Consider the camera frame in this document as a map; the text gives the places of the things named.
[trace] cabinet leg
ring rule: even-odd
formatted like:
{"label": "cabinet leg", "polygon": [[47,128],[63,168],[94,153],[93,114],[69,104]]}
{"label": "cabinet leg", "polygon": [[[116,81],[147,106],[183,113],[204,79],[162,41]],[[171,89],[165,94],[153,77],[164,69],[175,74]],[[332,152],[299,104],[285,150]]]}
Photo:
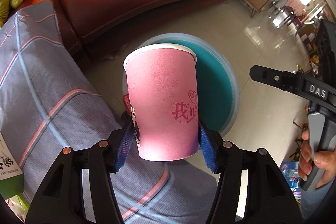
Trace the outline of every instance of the cabinet leg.
{"label": "cabinet leg", "polygon": [[251,18],[254,16],[255,12],[256,12],[256,9],[252,9]]}

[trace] fingernail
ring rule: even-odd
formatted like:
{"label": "fingernail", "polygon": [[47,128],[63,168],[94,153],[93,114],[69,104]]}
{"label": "fingernail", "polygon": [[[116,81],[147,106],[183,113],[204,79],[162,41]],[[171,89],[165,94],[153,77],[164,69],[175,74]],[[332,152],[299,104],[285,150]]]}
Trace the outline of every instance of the fingernail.
{"label": "fingernail", "polygon": [[322,162],[322,157],[319,154],[315,155],[314,163],[320,164],[321,162]]}

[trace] striped fabric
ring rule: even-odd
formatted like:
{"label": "striped fabric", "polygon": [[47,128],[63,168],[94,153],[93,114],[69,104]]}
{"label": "striped fabric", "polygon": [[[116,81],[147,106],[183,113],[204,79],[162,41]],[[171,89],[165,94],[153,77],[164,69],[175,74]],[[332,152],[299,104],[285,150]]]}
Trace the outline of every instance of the striped fabric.
{"label": "striped fabric", "polygon": [[[63,47],[51,2],[25,7],[6,22],[0,56],[0,130],[31,200],[63,147],[89,148],[121,128],[120,119]],[[94,221],[88,180],[83,170],[86,216]],[[204,223],[217,187],[184,160],[141,159],[135,142],[111,180],[125,222],[134,224]]]}

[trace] blue sleeve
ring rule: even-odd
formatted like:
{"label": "blue sleeve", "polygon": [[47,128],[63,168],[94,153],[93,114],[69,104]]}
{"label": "blue sleeve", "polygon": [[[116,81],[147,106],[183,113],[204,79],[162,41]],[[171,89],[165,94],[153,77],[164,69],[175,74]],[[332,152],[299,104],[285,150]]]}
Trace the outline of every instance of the blue sleeve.
{"label": "blue sleeve", "polygon": [[316,189],[313,193],[307,193],[306,191],[300,188],[301,190],[300,210],[304,220],[309,218],[316,210],[316,208],[320,205],[323,198],[329,191],[329,188],[333,183],[334,179],[328,184]]}

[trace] human hand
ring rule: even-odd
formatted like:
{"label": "human hand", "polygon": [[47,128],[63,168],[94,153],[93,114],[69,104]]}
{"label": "human hand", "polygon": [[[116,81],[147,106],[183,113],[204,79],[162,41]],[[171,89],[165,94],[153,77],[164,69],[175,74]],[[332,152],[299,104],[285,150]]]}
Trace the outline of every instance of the human hand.
{"label": "human hand", "polygon": [[[312,170],[310,158],[311,158],[311,147],[309,146],[309,130],[306,129],[302,133],[302,139],[304,139],[301,146],[300,161],[299,161],[299,176],[306,181],[307,175],[310,174]],[[317,184],[316,188],[319,188],[327,183],[329,183],[336,175],[336,151],[320,151],[316,152],[314,156],[314,164],[318,168],[325,169],[325,172]]]}

